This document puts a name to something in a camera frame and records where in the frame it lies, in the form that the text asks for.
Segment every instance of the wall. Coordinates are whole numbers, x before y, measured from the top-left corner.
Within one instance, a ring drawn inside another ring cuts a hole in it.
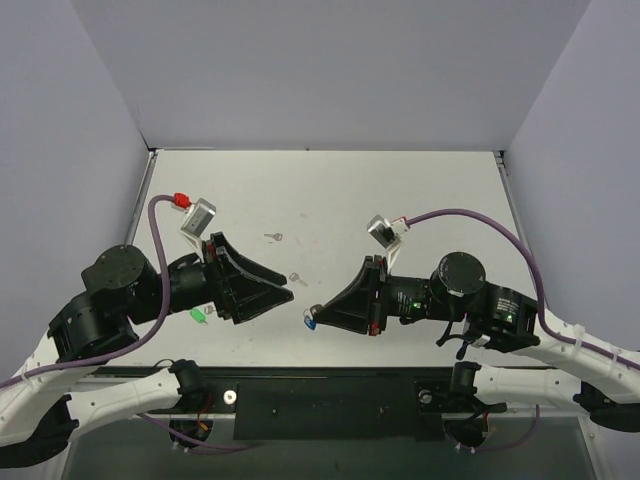
[[[631,350],[640,348],[639,25],[637,1],[594,0],[506,157],[551,308]],[[637,467],[637,435],[607,437],[617,468]]]
[[[0,378],[124,239],[146,158],[70,2],[0,3]]]
[[[589,0],[73,0],[152,147],[497,150]]]

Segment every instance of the dark gray floor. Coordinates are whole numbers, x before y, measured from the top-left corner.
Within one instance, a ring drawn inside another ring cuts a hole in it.
[[[494,444],[519,437],[531,420],[494,421]],[[216,437],[230,438],[231,422]],[[576,419],[544,419],[536,435],[506,452],[456,453],[451,442],[277,442],[251,450],[200,457],[171,451],[167,434],[141,420],[118,422],[74,445],[65,480],[113,479],[594,479]]]

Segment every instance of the red connector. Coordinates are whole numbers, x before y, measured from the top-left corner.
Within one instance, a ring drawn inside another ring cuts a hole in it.
[[[191,200],[184,193],[173,194],[173,204],[177,207],[184,208],[185,210],[191,206]]]

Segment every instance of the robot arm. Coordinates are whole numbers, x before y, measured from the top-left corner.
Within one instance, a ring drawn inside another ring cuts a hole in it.
[[[150,338],[139,340],[131,323],[158,318],[157,331],[166,313],[213,302],[219,317],[239,324],[293,300],[283,288],[284,275],[240,255],[221,232],[200,240],[215,207],[204,200],[191,204],[181,194],[156,199],[185,210],[181,233],[195,252],[166,266],[160,248],[166,271],[158,275],[140,250],[118,245],[82,272],[86,291],[54,317],[16,376],[0,383],[0,468],[45,461],[70,440],[137,413],[174,407],[193,412],[206,404],[211,392],[198,366],[186,360],[123,385],[69,393],[100,365]]]
[[[486,219],[474,212],[451,212]],[[586,334],[584,327],[540,310],[533,299],[489,283],[482,264],[467,253],[446,255],[429,278],[391,275],[387,260],[392,263],[397,257],[408,225],[404,218],[374,218],[369,232],[387,249],[387,257],[366,257],[347,288],[325,305],[310,308],[310,321],[369,336],[383,333],[388,317],[398,317],[403,325],[423,319],[447,322],[436,343],[461,340],[458,360],[472,346],[528,356],[558,369],[497,369],[460,362],[452,393],[460,389],[487,405],[523,402],[586,411],[607,428],[640,431],[640,353],[603,342]],[[457,322],[463,324],[463,333],[452,335]]]

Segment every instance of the wire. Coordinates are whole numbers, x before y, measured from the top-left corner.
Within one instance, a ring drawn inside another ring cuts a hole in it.
[[[153,423],[157,427],[160,427],[163,430],[166,430],[167,432],[173,434],[174,436],[176,436],[178,438],[181,438],[182,440],[186,440],[189,443],[192,443],[193,445],[197,445],[199,447],[205,447],[205,448],[208,448],[208,449],[222,450],[221,452],[217,452],[219,454],[221,454],[221,453],[242,452],[244,450],[249,450],[250,448],[252,448],[252,447],[245,447],[245,446],[242,446],[242,447],[222,447],[222,446],[219,446],[219,445],[212,445],[210,443],[201,442],[200,440],[196,440],[195,438],[191,438],[188,435],[185,435],[184,433],[181,433],[181,432],[177,431],[176,429],[171,428],[168,425],[165,425],[160,420],[152,418],[149,415],[147,415],[146,413],[139,413],[138,416],[140,418],[142,418],[143,420],[146,420],[147,422]]]
[[[158,365],[160,365],[162,362],[171,362],[171,365],[173,365],[174,363],[176,363],[175,360],[171,359],[171,358],[163,358],[162,360],[158,360],[156,363],[153,364],[153,367],[151,368],[156,368]]]
[[[535,418],[535,420],[533,422],[533,425],[531,426],[531,428],[529,429],[529,431],[527,433],[525,433],[518,440],[515,440],[515,441],[513,441],[511,443],[506,443],[504,445],[495,445],[495,446],[488,446],[488,447],[480,446],[480,447],[477,447],[477,448],[473,448],[473,447],[468,447],[466,445],[462,445],[449,432],[447,432],[447,435],[453,441],[458,442],[458,445],[460,445],[460,448],[462,448],[464,450],[468,450],[468,451],[473,452],[473,453],[502,452],[504,450],[509,450],[511,448],[519,447],[520,445],[525,443],[527,440],[529,440],[531,437],[533,437],[533,435],[538,430],[539,426],[540,426],[540,405],[536,405],[536,418]]]
[[[158,229],[158,221],[155,215],[156,205],[160,202],[172,202],[173,197],[170,195],[156,195],[149,201],[148,205],[148,214],[149,214],[149,227],[151,228],[151,236],[153,237],[153,244],[156,249],[156,254],[158,255],[158,263],[160,264],[160,279],[162,282],[162,306],[160,307],[160,313],[158,314],[158,319],[153,324],[153,327],[147,332],[147,334],[136,340],[131,345],[122,348],[118,351],[106,353],[104,355],[99,355],[97,357],[87,358],[83,360],[72,360],[70,362],[62,362],[62,363],[54,363],[52,365],[45,365],[43,367],[34,368],[32,370],[28,370],[24,372],[23,375],[15,376],[3,382],[0,382],[0,389],[10,387],[12,385],[16,385],[20,383],[23,378],[33,377],[36,375],[42,375],[43,373],[54,372],[57,370],[66,370],[68,368],[80,368],[80,367],[89,367],[93,365],[103,364],[108,362],[109,360],[113,360],[114,358],[121,357],[128,353],[137,350],[146,344],[149,340],[151,340],[162,324],[164,323],[167,315],[169,314],[169,302],[171,295],[171,285],[169,283],[169,268],[167,267],[167,258],[164,253],[164,247],[162,245],[162,240],[160,239],[160,231]]]
[[[209,427],[207,427],[204,423],[202,423],[202,421],[200,420],[200,415],[202,415],[205,412],[208,412],[209,409],[211,408],[211,405],[213,404],[213,395],[209,394],[209,398],[207,399],[207,404],[204,406],[204,408],[202,410],[200,410],[198,412],[198,425],[200,426],[200,428],[202,430],[204,430],[205,432],[209,431]]]
[[[559,340],[563,343],[568,343],[569,345],[576,344],[575,338],[566,337],[560,333],[554,332],[547,325],[547,322],[545,319],[544,287],[542,285],[542,275],[540,273],[540,269],[538,268],[535,262],[535,259],[533,258],[533,255],[531,255],[531,252],[529,252],[527,248],[524,246],[524,244],[520,241],[520,239],[516,237],[513,233],[511,233],[506,227],[496,222],[492,218],[487,217],[486,215],[483,215],[478,212],[474,212],[473,210],[466,210],[464,208],[446,208],[443,210],[435,210],[433,212],[425,213],[423,215],[418,215],[417,217],[407,220],[407,226],[412,227],[413,225],[423,222],[425,220],[430,220],[432,218],[442,217],[445,215],[458,215],[462,217],[473,218],[486,225],[489,225],[491,228],[493,228],[494,230],[497,230],[507,240],[509,240],[511,244],[514,247],[516,247],[516,249],[524,257],[525,261],[527,262],[527,266],[531,271],[531,275],[533,276],[533,283],[535,284],[535,287],[536,287],[536,295],[538,300],[538,320],[539,320],[540,326],[545,331],[545,333],[547,333],[547,335],[549,335],[550,337],[555,338],[556,340]],[[601,348],[597,345],[594,345],[589,342],[582,342],[582,347],[588,350],[591,350],[592,352],[599,353],[600,355],[603,355],[611,360],[617,359],[617,361],[622,363],[623,365],[626,365],[628,367],[631,367],[640,371],[640,364],[623,357],[616,357],[613,352],[605,350],[604,348]]]

